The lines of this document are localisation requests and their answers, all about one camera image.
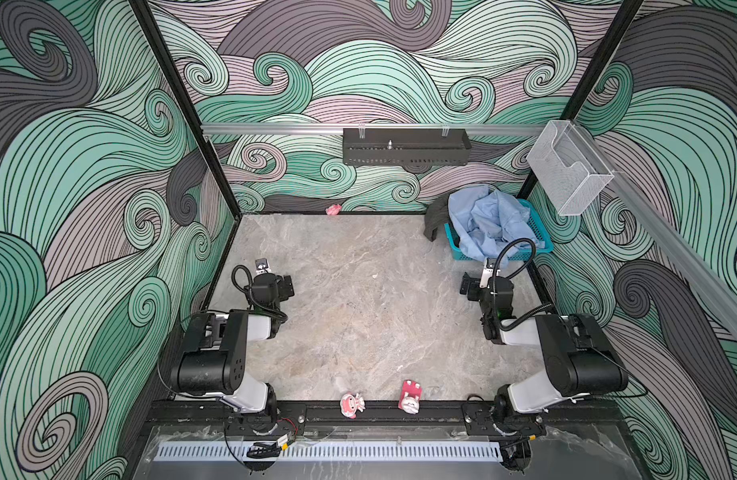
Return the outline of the light blue long sleeve shirt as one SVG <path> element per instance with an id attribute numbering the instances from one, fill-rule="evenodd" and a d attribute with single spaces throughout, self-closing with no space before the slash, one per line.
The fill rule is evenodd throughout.
<path id="1" fill-rule="evenodd" d="M 516 197 L 486 185 L 451 194 L 449 214 L 460 237 L 459 248 L 470 260 L 496 258 L 519 238 L 528 238 L 538 247 L 539 240 L 528 226 L 528 208 Z"/>

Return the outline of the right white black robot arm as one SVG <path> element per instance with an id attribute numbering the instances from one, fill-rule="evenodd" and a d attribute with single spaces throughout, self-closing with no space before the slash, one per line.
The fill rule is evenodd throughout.
<path id="1" fill-rule="evenodd" d="M 528 378 L 505 385 L 495 396 L 491 410 L 496 422 L 538 414 L 566 401 L 603 397 L 625 391 L 630 372 L 598 321 L 588 314 L 559 315 L 552 303 L 544 303 L 516 315 L 513 278 L 532 263 L 527 260 L 504 276 L 503 261 L 511 251 L 527 246 L 530 258 L 537 246 L 529 238 L 509 242 L 496 257 L 484 260 L 482 274 L 463 276 L 460 294 L 475 302 L 486 340 L 508 346 L 540 349 L 543 367 Z"/>

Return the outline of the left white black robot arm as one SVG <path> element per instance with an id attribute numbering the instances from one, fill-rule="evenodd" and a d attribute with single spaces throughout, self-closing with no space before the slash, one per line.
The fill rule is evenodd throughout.
<path id="1" fill-rule="evenodd" d="M 236 266 L 230 281 L 248 308 L 194 314 L 164 385 L 182 398 L 216 400 L 240 414 L 277 422 L 274 387 L 246 372 L 246 352 L 254 342 L 274 339 L 288 322 L 282 302 L 294 296 L 292 277 L 272 272 L 260 258 L 254 269 Z"/>

